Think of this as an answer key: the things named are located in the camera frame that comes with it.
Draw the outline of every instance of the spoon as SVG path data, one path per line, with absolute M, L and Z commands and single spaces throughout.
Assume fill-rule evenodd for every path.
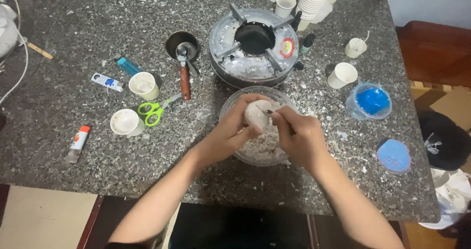
M 186 64 L 188 65 L 188 67 L 190 68 L 190 72 L 191 72 L 191 75 L 198 75 L 198 72 L 196 71 L 196 69 L 194 68 L 194 66 L 191 64 L 190 60 L 188 59 L 188 48 L 183 45 L 183 44 L 180 44 L 177 46 L 177 54 L 179 56 L 182 56 L 185 58 L 186 60 Z

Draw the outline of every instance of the glass bowl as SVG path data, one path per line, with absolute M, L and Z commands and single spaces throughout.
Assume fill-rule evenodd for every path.
M 219 114 L 219 120 L 221 121 L 222 117 L 233 107 L 235 102 L 239 99 L 239 96 L 242 94 L 261 94 L 267 96 L 268 98 L 272 99 L 275 102 L 280 103 L 281 105 L 287 105 L 291 107 L 296 112 L 299 112 L 297 107 L 294 103 L 290 100 L 290 98 L 283 94 L 282 92 L 264 86 L 252 86 L 246 87 L 244 89 L 240 89 L 239 91 L 235 92 L 229 99 L 224 103 L 221 109 L 221 113 Z M 287 154 L 281 154 L 279 157 L 274 158 L 272 160 L 256 160 L 253 157 L 245 156 L 243 153 L 239 152 L 238 150 L 234 153 L 239 160 L 255 165 L 255 166 L 271 166 L 279 163 L 284 163 L 288 160 Z

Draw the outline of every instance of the popsicle stick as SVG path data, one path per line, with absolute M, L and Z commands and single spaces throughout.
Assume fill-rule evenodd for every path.
M 35 51 L 41 53 L 44 57 L 46 57 L 46 58 L 48 58 L 48 59 L 50 59 L 50 60 L 52 59 L 52 55 L 51 55 L 51 54 L 49 54 L 49 53 L 47 53 L 47 52 L 41 50 L 39 47 L 37 47 L 37 46 L 34 45 L 33 43 L 28 42 L 27 45 L 28 45 L 28 47 L 32 48 L 33 50 L 35 50 Z

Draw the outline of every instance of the green scissors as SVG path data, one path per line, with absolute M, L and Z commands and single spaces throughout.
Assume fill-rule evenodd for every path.
M 145 124 L 147 126 L 155 126 L 155 125 L 157 125 L 157 123 L 159 123 L 160 116 L 162 115 L 163 110 L 166 107 L 168 107 L 168 105 L 170 103 L 175 102 L 175 101 L 180 100 L 180 99 L 181 99 L 181 93 L 178 93 L 178 94 L 172 96 L 171 98 L 160 102 L 160 104 L 159 103 L 144 103 L 144 104 L 142 104 L 138 107 L 138 113 L 141 114 L 141 115 L 147 115 L 145 117 Z M 146 106 L 150 106 L 151 107 L 150 110 L 147 111 L 147 112 L 142 112 L 141 110 Z M 152 115 L 157 115 L 157 120 L 154 123 L 149 123 L 149 118 Z

